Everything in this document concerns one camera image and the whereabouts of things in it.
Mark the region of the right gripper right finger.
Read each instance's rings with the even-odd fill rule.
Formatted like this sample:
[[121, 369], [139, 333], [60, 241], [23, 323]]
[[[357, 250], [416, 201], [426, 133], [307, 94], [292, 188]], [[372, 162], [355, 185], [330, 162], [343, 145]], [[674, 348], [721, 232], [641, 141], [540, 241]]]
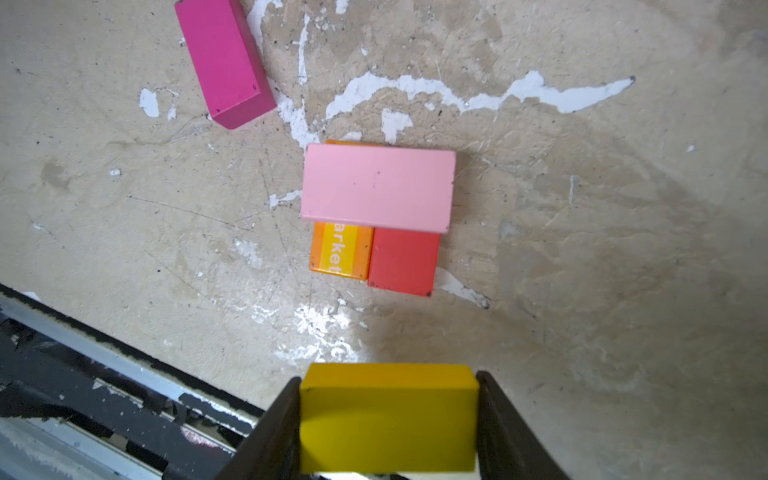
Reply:
[[482, 479], [562, 479], [569, 476], [547, 452], [494, 377], [478, 371], [476, 450]]

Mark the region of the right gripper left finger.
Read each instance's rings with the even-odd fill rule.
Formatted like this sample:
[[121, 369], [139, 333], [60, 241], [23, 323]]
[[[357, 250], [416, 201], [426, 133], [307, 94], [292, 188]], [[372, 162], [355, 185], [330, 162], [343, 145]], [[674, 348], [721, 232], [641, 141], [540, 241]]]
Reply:
[[288, 381], [216, 480], [302, 478], [300, 383], [299, 377]]

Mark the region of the yellow rectangular block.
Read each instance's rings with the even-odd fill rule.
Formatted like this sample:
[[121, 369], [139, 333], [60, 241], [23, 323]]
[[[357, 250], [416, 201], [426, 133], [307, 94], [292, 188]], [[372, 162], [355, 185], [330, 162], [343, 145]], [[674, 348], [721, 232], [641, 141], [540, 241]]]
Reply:
[[305, 474], [475, 468], [479, 382], [465, 365], [314, 363], [299, 395]]

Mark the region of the orange cylinder block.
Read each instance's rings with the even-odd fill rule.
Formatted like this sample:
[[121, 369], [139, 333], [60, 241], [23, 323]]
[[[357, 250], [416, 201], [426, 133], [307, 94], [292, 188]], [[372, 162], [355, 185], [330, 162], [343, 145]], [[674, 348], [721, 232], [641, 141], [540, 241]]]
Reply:
[[383, 153], [358, 143], [328, 140], [305, 155], [301, 215], [314, 222], [309, 269], [365, 281], [376, 219], [376, 172]]

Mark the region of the red rectangular block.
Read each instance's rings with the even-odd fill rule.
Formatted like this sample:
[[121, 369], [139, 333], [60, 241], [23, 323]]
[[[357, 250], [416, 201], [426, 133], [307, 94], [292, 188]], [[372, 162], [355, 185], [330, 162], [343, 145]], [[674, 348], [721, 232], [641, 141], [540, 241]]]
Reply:
[[441, 235], [376, 228], [368, 286], [429, 297], [434, 289]]

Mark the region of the light pink block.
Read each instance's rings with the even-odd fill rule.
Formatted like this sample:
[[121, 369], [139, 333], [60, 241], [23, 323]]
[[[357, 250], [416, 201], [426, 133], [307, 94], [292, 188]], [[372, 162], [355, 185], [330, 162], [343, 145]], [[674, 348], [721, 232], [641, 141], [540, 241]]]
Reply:
[[445, 234], [451, 221], [457, 155], [453, 151], [311, 144], [301, 217]]

